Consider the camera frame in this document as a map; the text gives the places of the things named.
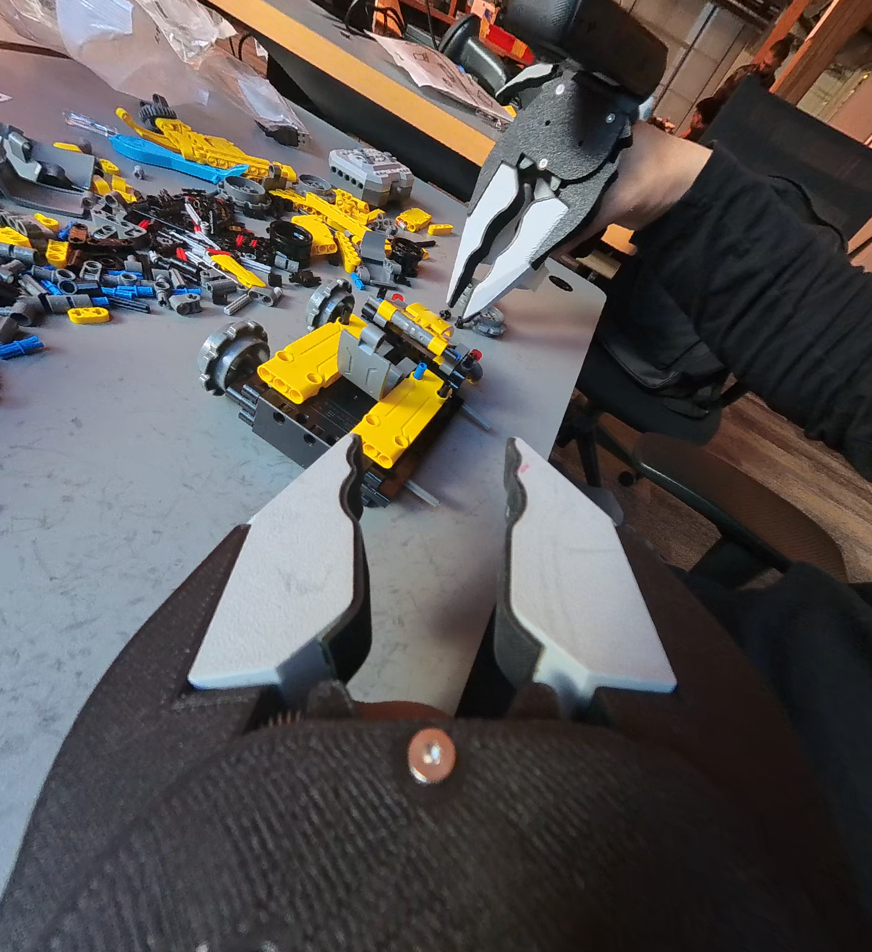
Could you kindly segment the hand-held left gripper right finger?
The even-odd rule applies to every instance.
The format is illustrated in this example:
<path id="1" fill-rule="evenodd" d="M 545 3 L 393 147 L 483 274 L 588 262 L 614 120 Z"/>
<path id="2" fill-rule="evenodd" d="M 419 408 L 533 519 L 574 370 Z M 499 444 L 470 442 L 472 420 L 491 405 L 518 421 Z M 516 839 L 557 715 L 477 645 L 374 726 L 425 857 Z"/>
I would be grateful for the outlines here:
<path id="1" fill-rule="evenodd" d="M 678 685 L 611 517 L 518 437 L 505 446 L 494 654 L 514 688 L 581 715 L 600 688 Z"/>

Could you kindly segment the blue plastic toy part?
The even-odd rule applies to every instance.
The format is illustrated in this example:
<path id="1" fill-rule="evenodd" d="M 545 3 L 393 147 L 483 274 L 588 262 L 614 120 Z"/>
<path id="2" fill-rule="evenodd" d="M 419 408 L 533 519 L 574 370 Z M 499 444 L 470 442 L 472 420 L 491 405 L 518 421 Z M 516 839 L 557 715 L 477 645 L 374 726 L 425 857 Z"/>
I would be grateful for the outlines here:
<path id="1" fill-rule="evenodd" d="M 217 169 L 210 165 L 188 160 L 178 152 L 155 145 L 143 138 L 129 135 L 111 135 L 109 136 L 109 143 L 118 154 L 138 165 L 147 165 L 181 173 L 212 184 L 219 184 L 230 176 L 241 176 L 247 173 L 249 169 L 246 164 Z"/>

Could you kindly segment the pile of building block parts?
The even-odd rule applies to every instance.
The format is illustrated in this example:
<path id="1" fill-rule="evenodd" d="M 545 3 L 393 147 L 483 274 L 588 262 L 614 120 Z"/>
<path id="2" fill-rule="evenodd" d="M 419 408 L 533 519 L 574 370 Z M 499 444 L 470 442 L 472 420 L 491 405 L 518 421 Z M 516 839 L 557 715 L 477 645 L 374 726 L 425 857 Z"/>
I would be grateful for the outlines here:
<path id="1" fill-rule="evenodd" d="M 316 286 L 313 264 L 342 268 L 358 288 L 397 290 L 452 232 L 407 202 L 392 218 L 331 181 L 199 133 L 158 94 L 138 113 L 116 112 L 129 136 L 248 172 L 212 184 L 138 165 L 109 143 L 133 163 L 127 180 L 89 144 L 47 144 L 0 122 L 0 361 L 43 351 L 34 327 L 50 315 L 93 326 L 152 303 L 184 316 L 205 303 L 230 314 L 274 306 L 285 283 Z M 122 134 L 64 118 L 108 142 Z"/>

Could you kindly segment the black handheld scanner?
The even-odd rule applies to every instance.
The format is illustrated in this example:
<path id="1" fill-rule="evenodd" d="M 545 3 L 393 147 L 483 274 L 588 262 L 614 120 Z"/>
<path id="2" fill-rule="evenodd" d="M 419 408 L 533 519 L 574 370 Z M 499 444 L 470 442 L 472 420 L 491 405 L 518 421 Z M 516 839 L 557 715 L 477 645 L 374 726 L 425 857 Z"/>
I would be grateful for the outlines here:
<path id="1" fill-rule="evenodd" d="M 501 57 L 479 38 L 483 23 L 472 13 L 456 18 L 443 34 L 437 50 L 495 97 L 509 81 L 509 75 Z"/>

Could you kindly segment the white paper sheet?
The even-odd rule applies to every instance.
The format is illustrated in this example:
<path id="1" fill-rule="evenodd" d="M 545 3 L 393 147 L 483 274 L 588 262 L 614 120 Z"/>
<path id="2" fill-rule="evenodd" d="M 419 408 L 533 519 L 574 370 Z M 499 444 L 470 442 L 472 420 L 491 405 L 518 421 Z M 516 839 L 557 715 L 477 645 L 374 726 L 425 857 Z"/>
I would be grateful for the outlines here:
<path id="1" fill-rule="evenodd" d="M 422 89 L 432 89 L 475 113 L 506 125 L 514 121 L 516 111 L 502 106 L 477 79 L 445 55 L 425 45 L 373 34 L 395 64 Z"/>

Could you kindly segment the person's right hand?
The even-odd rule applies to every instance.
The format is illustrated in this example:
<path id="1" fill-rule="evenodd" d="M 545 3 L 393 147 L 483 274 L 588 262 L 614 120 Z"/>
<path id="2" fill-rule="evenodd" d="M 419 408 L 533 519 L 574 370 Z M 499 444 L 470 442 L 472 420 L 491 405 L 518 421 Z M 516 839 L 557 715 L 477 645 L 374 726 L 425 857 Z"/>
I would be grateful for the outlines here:
<path id="1" fill-rule="evenodd" d="M 618 174 L 592 218 L 551 252 L 555 257 L 609 226 L 637 232 L 673 208 L 707 165 L 713 151 L 646 122 L 633 127 L 632 143 L 620 152 Z"/>

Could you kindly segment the grey studded motor block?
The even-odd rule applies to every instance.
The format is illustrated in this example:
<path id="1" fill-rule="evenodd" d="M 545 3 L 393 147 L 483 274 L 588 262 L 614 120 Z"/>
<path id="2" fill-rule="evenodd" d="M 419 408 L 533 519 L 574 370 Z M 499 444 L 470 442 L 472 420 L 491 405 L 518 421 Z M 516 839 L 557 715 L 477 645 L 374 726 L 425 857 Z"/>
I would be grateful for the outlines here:
<path id="1" fill-rule="evenodd" d="M 327 163 L 334 188 L 362 199 L 370 208 L 409 201 L 415 176 L 391 153 L 380 149 L 332 149 Z"/>

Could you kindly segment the wooden table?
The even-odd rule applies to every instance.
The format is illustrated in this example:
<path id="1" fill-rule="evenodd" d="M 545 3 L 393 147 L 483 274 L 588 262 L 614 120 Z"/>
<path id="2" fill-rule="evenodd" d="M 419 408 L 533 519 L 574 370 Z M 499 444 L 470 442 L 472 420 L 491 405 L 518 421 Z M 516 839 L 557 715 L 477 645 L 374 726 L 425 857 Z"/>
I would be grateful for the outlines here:
<path id="1" fill-rule="evenodd" d="M 268 81 L 342 133 L 403 160 L 420 181 L 469 201 L 500 137 L 495 123 L 418 87 L 376 40 L 313 2 L 206 2 L 267 54 Z"/>

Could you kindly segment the grey toothed toy wheel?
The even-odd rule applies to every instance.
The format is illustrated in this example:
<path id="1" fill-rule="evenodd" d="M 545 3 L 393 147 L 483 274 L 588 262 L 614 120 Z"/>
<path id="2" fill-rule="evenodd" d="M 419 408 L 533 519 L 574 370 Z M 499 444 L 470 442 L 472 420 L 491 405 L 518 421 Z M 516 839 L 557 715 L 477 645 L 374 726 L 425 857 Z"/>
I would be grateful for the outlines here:
<path id="1" fill-rule="evenodd" d="M 504 315 L 494 305 L 475 311 L 468 316 L 460 314 L 456 317 L 455 327 L 490 339 L 501 338 L 506 331 Z"/>

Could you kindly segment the black yellow toy block vehicle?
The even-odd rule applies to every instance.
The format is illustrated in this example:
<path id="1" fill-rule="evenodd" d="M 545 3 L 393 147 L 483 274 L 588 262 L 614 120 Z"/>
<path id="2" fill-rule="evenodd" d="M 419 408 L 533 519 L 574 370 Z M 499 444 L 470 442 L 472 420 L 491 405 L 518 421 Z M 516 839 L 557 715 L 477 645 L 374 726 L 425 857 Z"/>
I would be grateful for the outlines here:
<path id="1" fill-rule="evenodd" d="M 480 352 L 455 343 L 441 313 L 399 294 L 379 292 L 356 310 L 347 279 L 319 287 L 305 316 L 307 332 L 275 352 L 249 320 L 210 334 L 197 359 L 204 390 L 230 399 L 242 422 L 303 468 L 357 435 L 368 506 L 388 506 L 402 489 L 439 506 L 413 475 L 465 411 L 462 389 L 481 379 Z"/>

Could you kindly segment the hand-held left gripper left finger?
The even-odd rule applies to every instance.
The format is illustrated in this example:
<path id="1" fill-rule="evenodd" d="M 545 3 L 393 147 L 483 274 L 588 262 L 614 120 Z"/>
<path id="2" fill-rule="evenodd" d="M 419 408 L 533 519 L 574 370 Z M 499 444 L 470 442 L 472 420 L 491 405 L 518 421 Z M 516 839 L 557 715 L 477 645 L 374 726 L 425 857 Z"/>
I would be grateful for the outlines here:
<path id="1" fill-rule="evenodd" d="M 349 682 L 372 643 L 358 435 L 337 441 L 249 521 L 188 673 L 196 689 Z"/>

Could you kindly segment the loose clear plastic bag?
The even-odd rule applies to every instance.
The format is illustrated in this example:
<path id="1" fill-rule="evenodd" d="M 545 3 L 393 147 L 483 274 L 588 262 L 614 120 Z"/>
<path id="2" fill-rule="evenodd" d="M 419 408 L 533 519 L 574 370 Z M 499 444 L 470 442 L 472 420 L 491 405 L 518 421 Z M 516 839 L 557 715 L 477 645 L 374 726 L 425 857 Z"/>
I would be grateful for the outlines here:
<path id="1" fill-rule="evenodd" d="M 198 1 L 136 1 L 187 65 L 200 65 L 218 41 L 237 34 L 231 23 Z"/>
<path id="2" fill-rule="evenodd" d="M 196 71 L 216 95 L 229 101 L 254 122 L 287 123 L 309 131 L 265 77 L 224 50 L 212 48 Z"/>
<path id="3" fill-rule="evenodd" d="M 0 1 L 0 17 L 22 38 L 58 54 L 132 35 L 128 1 Z"/>

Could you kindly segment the person's right forearm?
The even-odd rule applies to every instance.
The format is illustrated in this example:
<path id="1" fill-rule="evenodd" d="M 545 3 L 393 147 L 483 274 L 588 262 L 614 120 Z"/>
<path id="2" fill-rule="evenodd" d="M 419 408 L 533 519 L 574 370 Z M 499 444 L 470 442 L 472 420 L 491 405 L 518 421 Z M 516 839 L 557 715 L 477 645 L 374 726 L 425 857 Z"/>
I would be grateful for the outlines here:
<path id="1" fill-rule="evenodd" d="M 872 273 L 720 148 L 635 245 L 739 382 L 872 483 Z"/>

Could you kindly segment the person's legs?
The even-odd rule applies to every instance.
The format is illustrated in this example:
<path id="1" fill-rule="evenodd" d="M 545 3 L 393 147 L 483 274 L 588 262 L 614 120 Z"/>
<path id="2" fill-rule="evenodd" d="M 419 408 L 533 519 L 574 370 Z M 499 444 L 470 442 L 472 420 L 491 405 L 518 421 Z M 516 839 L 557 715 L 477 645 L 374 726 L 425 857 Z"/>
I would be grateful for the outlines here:
<path id="1" fill-rule="evenodd" d="M 872 583 L 807 564 L 743 591 L 677 573 L 785 708 L 872 917 Z"/>

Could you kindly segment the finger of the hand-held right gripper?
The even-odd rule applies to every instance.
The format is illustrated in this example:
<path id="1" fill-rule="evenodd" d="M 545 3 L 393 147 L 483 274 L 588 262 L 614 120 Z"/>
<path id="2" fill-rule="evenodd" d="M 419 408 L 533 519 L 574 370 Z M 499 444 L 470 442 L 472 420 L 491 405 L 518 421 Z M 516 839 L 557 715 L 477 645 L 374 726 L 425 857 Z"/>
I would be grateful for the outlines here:
<path id="1" fill-rule="evenodd" d="M 465 308 L 467 318 L 494 305 L 518 287 L 538 259 L 559 240 L 571 208 L 559 196 L 537 199 L 525 210 L 514 237 L 498 251 L 488 273 L 475 286 Z"/>
<path id="2" fill-rule="evenodd" d="M 527 169 L 501 162 L 488 184 L 469 209 L 446 292 L 447 305 L 455 305 L 475 276 L 477 266 L 489 262 L 489 271 L 470 300 L 471 305 L 488 305 L 500 300 L 523 279 L 530 263 L 524 252 L 503 258 L 514 249 L 514 236 L 490 259 L 493 244 L 502 232 L 518 221 L 534 198 L 534 175 Z"/>

